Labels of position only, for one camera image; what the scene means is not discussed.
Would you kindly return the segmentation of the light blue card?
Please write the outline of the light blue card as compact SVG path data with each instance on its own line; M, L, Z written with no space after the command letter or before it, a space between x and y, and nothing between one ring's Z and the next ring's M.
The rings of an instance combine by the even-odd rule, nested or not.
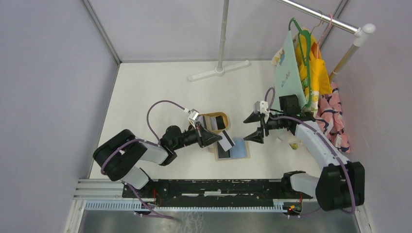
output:
M229 150L230 159L243 159L248 157L247 146L243 138L234 138L235 146Z

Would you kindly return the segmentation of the tan oval card holder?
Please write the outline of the tan oval card holder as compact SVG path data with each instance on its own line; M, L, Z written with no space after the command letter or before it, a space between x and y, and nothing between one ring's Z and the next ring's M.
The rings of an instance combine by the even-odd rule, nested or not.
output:
M199 114L197 121L203 128L216 134L229 128L228 116L223 112Z

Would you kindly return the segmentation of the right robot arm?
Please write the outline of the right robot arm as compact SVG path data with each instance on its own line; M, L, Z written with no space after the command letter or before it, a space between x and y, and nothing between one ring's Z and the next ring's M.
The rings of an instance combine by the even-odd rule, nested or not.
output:
M365 169L360 162L351 162L321 132L313 115L302 110L296 95L279 98L280 112L272 114L266 101L257 101L244 123L258 122L257 130L245 141L263 143L271 130L286 129L308 149L321 169L319 177L304 171L284 173L281 193L287 198L299 192L316 198L324 211L342 210L354 213L364 204Z

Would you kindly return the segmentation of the white clothes rack stand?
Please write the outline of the white clothes rack stand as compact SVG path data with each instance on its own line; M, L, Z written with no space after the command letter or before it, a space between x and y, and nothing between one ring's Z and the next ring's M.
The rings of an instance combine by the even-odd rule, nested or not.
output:
M228 20L228 11L229 11L229 0L223 1L223 15L222 15L222 23L221 23L221 32L220 32L220 43L219 43L219 55L218 55L218 63L213 70L205 71L202 73L194 74L188 76L188 81L195 82L199 80L203 80L210 77L221 77L228 72L232 72L235 70L239 70L242 68L247 68L251 65L249 60L245 60L239 63L231 64L228 66L223 66L223 57L224 57L224 49L225 49L225 42L226 42L226 31L227 31L227 20Z

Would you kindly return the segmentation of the wooden card tray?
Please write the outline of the wooden card tray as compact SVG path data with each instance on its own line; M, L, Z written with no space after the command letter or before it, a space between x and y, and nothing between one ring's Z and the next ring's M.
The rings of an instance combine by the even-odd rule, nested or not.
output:
M235 145L228 151L224 151L220 143L216 143L215 147L215 160L216 161L228 161L248 159L251 157L248 143L243 138L234 138Z

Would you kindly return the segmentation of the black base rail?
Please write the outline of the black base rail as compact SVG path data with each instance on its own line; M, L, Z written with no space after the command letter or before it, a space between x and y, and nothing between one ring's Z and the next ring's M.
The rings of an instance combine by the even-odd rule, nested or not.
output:
M272 207L274 200L293 202L313 198L287 188L280 179L153 182L152 189L137 193L160 207Z

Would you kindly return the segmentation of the white printed garment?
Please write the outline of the white printed garment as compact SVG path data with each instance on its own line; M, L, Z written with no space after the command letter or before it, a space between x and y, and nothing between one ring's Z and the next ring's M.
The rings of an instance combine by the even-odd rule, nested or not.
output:
M296 95L300 107L304 107L307 104L295 57L293 40L296 38L296 35L293 36L291 32L288 32L282 47L272 59L272 64L275 66L273 84L275 88L275 100L273 108L278 109L280 107L280 97L288 95Z

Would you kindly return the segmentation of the green clothes hanger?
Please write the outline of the green clothes hanger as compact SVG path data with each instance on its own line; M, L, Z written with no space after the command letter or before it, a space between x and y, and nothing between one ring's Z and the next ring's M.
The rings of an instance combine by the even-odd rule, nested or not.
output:
M303 64L306 67L307 70L307 85L306 87L309 90L309 98L307 100L307 103L305 105L303 105L302 109L308 108L310 107L310 102L312 100L312 89L311 89L311 76L310 76L310 63L309 63L309 59L310 59L310 47L311 47L311 34L308 30L303 30L301 29L300 25L298 24L298 22L296 21L296 19L293 17L290 19L289 21L289 25L288 25L288 29L289 31L291 30L291 25L294 24L295 27L297 28L298 31L298 35L297 35L297 39L298 39L298 45L302 54L302 59L303 59ZM306 46L307 46L307 50L306 50L306 55L304 55L303 53L303 48L302 48L302 42L300 39L300 35L303 35L305 40L306 40Z

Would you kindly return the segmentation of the pink patterned garment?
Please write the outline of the pink patterned garment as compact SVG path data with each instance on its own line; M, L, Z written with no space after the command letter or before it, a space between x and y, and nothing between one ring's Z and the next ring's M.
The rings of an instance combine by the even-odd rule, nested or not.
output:
M332 93L321 95L315 117L326 138L340 152L350 153L351 147L343 123L343 109L337 85L331 83Z

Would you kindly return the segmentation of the pink clothes hanger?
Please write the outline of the pink clothes hanger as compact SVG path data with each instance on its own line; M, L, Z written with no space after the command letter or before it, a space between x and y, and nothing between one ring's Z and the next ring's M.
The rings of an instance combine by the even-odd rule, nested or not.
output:
M310 31L310 35L312 35L312 33L313 33L313 31L314 31L315 28L319 27L321 24L324 23L324 21L323 21L323 16L324 16L324 15L323 15L323 12L320 11L320 10L319 10L319 12L320 12L320 15L321 15L320 22L319 22L318 25L316 25L316 26L314 26L314 27L312 28L312 30ZM313 43L316 43L316 46L315 46L315 47L316 47L316 51L315 51L315 55L314 55L316 59L319 58L319 54L320 54L320 47L319 47L319 45L322 43L324 36L326 35L326 33L328 32L328 30L329 30L329 29L331 28L331 26L332 26L332 20L333 20L332 14L329 14L329 18L330 18L330 21L329 21L329 23L328 23L328 26L324 29L324 31L323 31L322 35L320 36L319 40L318 40L318 41L315 41L314 39L312 40Z

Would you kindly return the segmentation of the wooden rack pole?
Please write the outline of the wooden rack pole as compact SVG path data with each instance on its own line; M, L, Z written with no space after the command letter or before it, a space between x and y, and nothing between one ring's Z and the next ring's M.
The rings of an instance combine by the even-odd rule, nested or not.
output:
M333 79L339 75L341 70L344 68L344 66L348 63L348 61L353 57L353 55L357 52L359 49L358 46L352 44L351 47L347 50L347 52L344 54L344 56L341 58L341 60L338 62L338 64L335 66L335 68L331 71L329 74L329 81L333 81Z

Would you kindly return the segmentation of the cards in holder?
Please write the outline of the cards in holder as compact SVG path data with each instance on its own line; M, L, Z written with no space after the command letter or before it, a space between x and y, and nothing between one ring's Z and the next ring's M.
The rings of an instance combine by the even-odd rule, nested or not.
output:
M200 116L199 121L209 131L219 131L226 128L223 116Z

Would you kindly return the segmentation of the metal hanging rod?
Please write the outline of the metal hanging rod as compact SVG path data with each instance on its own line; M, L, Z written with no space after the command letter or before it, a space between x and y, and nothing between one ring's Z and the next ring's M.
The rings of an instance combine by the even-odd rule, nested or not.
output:
M372 23L365 24L362 27L357 27L334 17L329 17L328 14L320 13L319 10L315 10L293 0L277 0L277 2L280 2L288 7L296 9L323 22L331 22L333 26L345 32L351 33L358 38L365 37L366 34L373 34L376 31L376 26Z

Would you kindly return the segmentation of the yellow garment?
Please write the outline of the yellow garment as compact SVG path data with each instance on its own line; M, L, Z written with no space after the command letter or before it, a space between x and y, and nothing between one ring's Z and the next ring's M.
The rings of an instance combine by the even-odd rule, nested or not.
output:
M300 35L302 42L303 53L306 55L306 40L303 35ZM319 58L315 58L316 43L313 43L312 40L316 41L316 38L311 35L311 47L310 47L310 76L311 76L311 89L312 89L312 100L310 104L312 106L318 105L318 100L321 95L326 95L332 93L331 84L329 81L329 75L326 69L326 63L322 58L321 52ZM295 43L295 57L297 60L298 70L302 88L306 97L306 100L309 98L309 90L306 87L307 85L307 70L303 64L302 54L298 45L298 39L296 38Z

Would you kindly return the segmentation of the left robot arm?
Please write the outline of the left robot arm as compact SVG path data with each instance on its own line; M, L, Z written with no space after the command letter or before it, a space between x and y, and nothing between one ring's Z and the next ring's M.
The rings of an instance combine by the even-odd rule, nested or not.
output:
M169 126L159 144L137 138L125 129L99 146L92 157L103 175L132 186L136 194L146 198L151 195L154 182L143 169L136 167L139 160L167 166L177 158L176 150L194 144L205 148L220 140L222 136L208 131L200 123L186 131Z

